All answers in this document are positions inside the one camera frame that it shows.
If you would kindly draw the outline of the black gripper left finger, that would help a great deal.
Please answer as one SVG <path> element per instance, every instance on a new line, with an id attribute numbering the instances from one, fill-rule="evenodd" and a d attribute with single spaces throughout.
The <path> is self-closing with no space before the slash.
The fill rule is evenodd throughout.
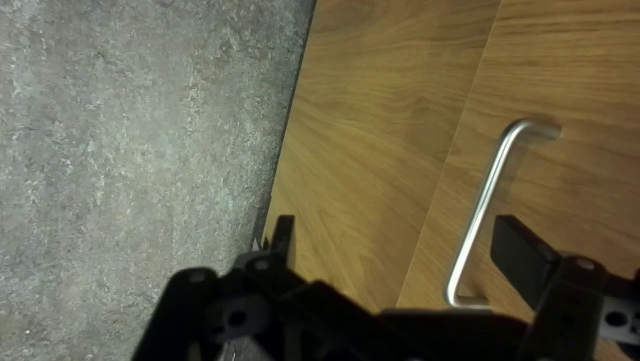
<path id="1" fill-rule="evenodd" d="M 276 226 L 270 238 L 270 255 L 287 262 L 292 238 L 295 238 L 295 216 L 280 214 L 276 219 Z"/>

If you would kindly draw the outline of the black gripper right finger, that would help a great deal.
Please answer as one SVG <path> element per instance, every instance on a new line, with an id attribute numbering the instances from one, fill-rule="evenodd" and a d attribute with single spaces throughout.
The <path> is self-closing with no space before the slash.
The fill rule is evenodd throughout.
<path id="1" fill-rule="evenodd" d="M 561 262 L 561 255 L 515 214 L 494 219 L 491 258 L 530 309 Z"/>

